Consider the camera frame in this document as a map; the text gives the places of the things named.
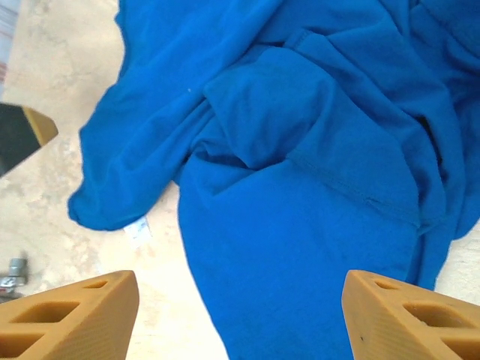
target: marble floor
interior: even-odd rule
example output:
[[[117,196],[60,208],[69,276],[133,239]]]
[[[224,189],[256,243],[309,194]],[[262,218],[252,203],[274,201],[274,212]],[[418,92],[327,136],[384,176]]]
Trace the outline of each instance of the marble floor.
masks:
[[[116,0],[23,0],[2,100],[54,119],[59,135],[0,178],[0,270],[26,251],[36,293],[133,269],[140,309],[129,359],[226,359],[191,278],[171,186],[148,214],[152,239],[135,249],[124,231],[94,232],[68,219],[80,183],[77,132],[116,78],[123,45]],[[480,226],[454,242],[442,293],[480,304]]]

